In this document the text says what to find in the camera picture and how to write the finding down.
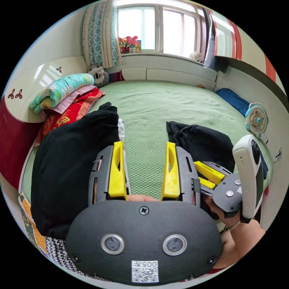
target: camera lens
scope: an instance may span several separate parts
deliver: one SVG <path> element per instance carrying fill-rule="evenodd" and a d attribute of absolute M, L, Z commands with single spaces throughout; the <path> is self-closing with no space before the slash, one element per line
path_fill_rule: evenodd
<path fill-rule="evenodd" d="M 124 241 L 122 237 L 116 234 L 107 234 L 101 239 L 102 249 L 111 255 L 118 255 L 124 250 Z"/>
<path fill-rule="evenodd" d="M 105 246 L 110 251 L 117 251 L 120 248 L 120 242 L 115 237 L 109 237 L 105 240 Z"/>
<path fill-rule="evenodd" d="M 257 165 L 260 161 L 260 149 L 258 144 L 254 140 L 252 140 L 252 152 L 255 164 Z"/>
<path fill-rule="evenodd" d="M 183 247 L 183 242 L 180 238 L 173 238 L 168 241 L 167 247 L 170 252 L 180 251 Z"/>
<path fill-rule="evenodd" d="M 187 248 L 187 240 L 181 235 L 170 235 L 163 242 L 163 251 L 170 256 L 183 253 Z"/>

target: window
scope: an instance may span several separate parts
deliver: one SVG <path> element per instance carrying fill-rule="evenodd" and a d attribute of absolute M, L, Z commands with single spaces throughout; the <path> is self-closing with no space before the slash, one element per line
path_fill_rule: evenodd
<path fill-rule="evenodd" d="M 117 0 L 118 36 L 137 36 L 142 52 L 200 52 L 200 16 L 184 0 Z"/>
<path fill-rule="evenodd" d="M 155 41 L 155 8 L 123 8 L 118 12 L 118 35 L 122 38 L 138 36 L 142 49 L 154 50 Z"/>

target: gray stuffed animal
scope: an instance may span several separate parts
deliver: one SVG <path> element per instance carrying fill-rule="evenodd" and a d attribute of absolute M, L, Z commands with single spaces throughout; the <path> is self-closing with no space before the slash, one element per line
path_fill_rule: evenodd
<path fill-rule="evenodd" d="M 94 78 L 94 85 L 101 88 L 108 84 L 108 73 L 104 71 L 100 64 L 94 64 L 88 69 L 88 73 Z"/>

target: toys on windowsill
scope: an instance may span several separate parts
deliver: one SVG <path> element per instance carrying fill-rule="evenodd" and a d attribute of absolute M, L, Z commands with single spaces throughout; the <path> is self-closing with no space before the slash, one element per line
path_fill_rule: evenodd
<path fill-rule="evenodd" d="M 126 43 L 127 43 L 127 39 L 125 38 L 118 38 L 118 44 L 120 46 L 120 54 L 125 54 L 126 53 Z"/>
<path fill-rule="evenodd" d="M 120 53 L 121 54 L 128 54 L 128 53 L 140 53 L 141 52 L 141 40 L 137 40 L 137 36 L 130 37 L 127 36 L 126 38 L 118 38 L 119 46 L 120 46 Z"/>

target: screw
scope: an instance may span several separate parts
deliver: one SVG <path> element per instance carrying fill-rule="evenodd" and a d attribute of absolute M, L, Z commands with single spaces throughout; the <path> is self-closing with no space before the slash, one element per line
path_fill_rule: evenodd
<path fill-rule="evenodd" d="M 207 264 L 208 265 L 212 265 L 217 261 L 217 258 L 215 256 L 211 257 L 208 261 Z"/>
<path fill-rule="evenodd" d="M 147 215 L 148 214 L 148 212 L 149 212 L 149 209 L 148 209 L 148 207 L 141 207 L 140 209 L 139 209 L 139 213 L 141 214 L 141 215 Z"/>
<path fill-rule="evenodd" d="M 76 263 L 79 263 L 80 262 L 80 258 L 76 255 L 76 254 L 72 254 L 71 256 L 72 260 Z"/>

